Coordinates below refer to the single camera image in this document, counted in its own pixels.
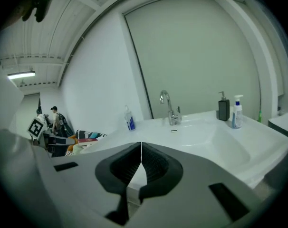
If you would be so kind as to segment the red book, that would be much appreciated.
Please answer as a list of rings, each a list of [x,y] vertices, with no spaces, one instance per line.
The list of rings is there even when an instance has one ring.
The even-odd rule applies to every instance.
[[[78,144],[81,147],[87,146],[87,145],[92,145],[95,144],[95,142],[97,142],[98,139],[96,138],[85,138],[85,139],[78,139]]]

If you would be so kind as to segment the white pump bottle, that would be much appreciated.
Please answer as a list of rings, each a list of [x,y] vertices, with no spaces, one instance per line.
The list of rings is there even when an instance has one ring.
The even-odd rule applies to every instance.
[[[243,95],[235,95],[235,105],[233,106],[233,115],[232,115],[232,128],[239,129],[242,126],[243,113],[242,113],[242,105],[240,103],[240,99]]]

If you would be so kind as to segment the white plastic tub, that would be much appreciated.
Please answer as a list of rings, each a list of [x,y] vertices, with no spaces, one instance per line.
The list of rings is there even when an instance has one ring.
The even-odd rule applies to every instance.
[[[288,132],[288,113],[269,119],[271,124]]]

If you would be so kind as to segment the black soap dispenser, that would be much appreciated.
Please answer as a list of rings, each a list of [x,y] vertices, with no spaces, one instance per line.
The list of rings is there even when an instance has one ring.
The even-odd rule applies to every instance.
[[[230,118],[230,100],[225,97],[224,91],[220,91],[221,100],[218,102],[218,115],[222,121],[227,121]]]

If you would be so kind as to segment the ceiling tube light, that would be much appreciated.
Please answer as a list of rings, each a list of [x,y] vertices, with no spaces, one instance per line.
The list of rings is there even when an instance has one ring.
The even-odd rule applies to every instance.
[[[7,78],[10,80],[13,80],[13,79],[26,78],[26,77],[33,77],[35,75],[36,75],[36,73],[34,71],[29,71],[29,72],[20,72],[20,73],[9,74],[9,75],[7,75]]]

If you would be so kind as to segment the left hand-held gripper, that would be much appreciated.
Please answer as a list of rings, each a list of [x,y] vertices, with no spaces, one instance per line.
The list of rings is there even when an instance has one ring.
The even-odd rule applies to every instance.
[[[63,156],[63,146],[60,147],[60,145],[71,146],[76,144],[76,140],[73,138],[55,136],[37,117],[33,118],[27,132],[31,136],[32,144],[42,147],[51,157]]]

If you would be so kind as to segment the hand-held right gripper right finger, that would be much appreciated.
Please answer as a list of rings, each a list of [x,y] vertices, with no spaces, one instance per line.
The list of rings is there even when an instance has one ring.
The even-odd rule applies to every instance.
[[[147,184],[125,228],[230,228],[246,225],[260,200],[214,162],[165,146],[142,143]]]

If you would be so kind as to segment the chrome faucet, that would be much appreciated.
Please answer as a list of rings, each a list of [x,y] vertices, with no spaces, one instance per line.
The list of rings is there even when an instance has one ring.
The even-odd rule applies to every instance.
[[[167,106],[168,106],[169,124],[171,126],[180,124],[182,121],[180,107],[179,106],[177,107],[177,114],[175,114],[172,108],[171,99],[170,99],[168,92],[166,90],[162,90],[160,93],[160,104],[164,104],[165,102],[167,102]]]

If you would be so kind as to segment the clear pump bottle blue label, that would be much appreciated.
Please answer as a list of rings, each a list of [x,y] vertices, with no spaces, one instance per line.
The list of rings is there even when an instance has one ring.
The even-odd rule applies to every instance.
[[[125,106],[125,121],[130,131],[135,130],[135,123],[134,123],[133,115],[127,105]]]

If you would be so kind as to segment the white towel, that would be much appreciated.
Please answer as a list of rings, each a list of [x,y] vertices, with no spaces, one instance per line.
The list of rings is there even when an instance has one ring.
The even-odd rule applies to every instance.
[[[73,146],[72,153],[74,155],[79,155],[79,154],[89,153],[90,150],[91,150],[91,145],[80,146],[79,144],[76,144]]]

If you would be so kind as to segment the black white striped blanket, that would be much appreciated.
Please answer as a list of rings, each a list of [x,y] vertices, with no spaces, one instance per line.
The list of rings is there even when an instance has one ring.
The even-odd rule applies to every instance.
[[[77,130],[76,133],[75,133],[75,135],[76,135],[76,138],[78,138],[78,139],[85,139],[85,138],[89,138],[90,135],[91,135],[91,133],[93,133],[93,132],[91,132],[91,131]],[[98,140],[99,140],[99,139],[102,139],[102,138],[104,138],[104,137],[107,136],[106,133],[101,133],[101,134],[102,134],[102,136],[99,137],[99,138],[97,138]]]

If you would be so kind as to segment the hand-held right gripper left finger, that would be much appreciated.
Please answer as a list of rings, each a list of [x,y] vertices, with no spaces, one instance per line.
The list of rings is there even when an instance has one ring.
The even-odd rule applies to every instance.
[[[128,214],[127,186],[141,161],[140,143],[52,159],[75,228],[141,228]]]

